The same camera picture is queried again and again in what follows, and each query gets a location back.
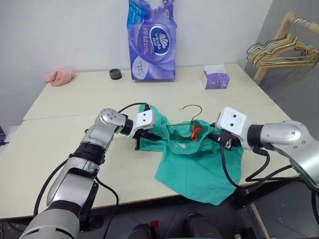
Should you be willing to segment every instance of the pink cloth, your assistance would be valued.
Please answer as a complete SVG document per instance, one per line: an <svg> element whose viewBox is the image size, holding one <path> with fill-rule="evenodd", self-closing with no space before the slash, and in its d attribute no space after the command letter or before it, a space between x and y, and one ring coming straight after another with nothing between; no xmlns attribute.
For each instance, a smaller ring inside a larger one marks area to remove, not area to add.
<svg viewBox="0 0 319 239"><path fill-rule="evenodd" d="M46 83L51 83L52 86L62 86L69 83L75 76L74 72L66 67L59 67L56 72L48 73L44 76Z"/></svg>

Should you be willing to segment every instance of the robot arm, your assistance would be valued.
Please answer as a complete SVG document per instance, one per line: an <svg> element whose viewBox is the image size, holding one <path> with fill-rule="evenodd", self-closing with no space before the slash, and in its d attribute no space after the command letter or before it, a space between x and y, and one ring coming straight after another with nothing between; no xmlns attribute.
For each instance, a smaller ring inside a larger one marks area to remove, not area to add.
<svg viewBox="0 0 319 239"><path fill-rule="evenodd" d="M154 113L146 110L133 120L113 109L103 109L69 157L47 195L48 208L37 215L21 239L76 239L79 215L89 210L97 193L95 178L115 133L133 138L138 130L152 127Z"/></svg>
<svg viewBox="0 0 319 239"><path fill-rule="evenodd" d="M226 107L218 116L216 127L240 139L244 149L264 147L287 157L307 185L319 190L319 142L302 123L288 120L258 125L246 115Z"/></svg>

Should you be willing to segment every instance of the floor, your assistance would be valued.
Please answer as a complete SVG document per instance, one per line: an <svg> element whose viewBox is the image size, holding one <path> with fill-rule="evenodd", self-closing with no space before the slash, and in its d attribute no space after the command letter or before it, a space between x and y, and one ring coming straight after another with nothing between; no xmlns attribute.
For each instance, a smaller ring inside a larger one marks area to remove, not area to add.
<svg viewBox="0 0 319 239"><path fill-rule="evenodd" d="M157 239L182 236L183 221L189 212L199 212L206 215L220 230L225 239L232 239L235 232L241 228L252 227L258 239L263 236L254 216L248 208L234 210L232 198L221 205L213 206L203 203L188 203L158 209L136 211L115 215L107 238L127 239L132 229L140 223L159 221L156 229ZM304 184L291 183L256 203L258 211L271 237L276 239L318 238L318 227L315 222L310 191ZM3 239L17 239L20 232L13 230L2 222ZM79 239L102 239L104 226L96 231L81 233Z"/></svg>

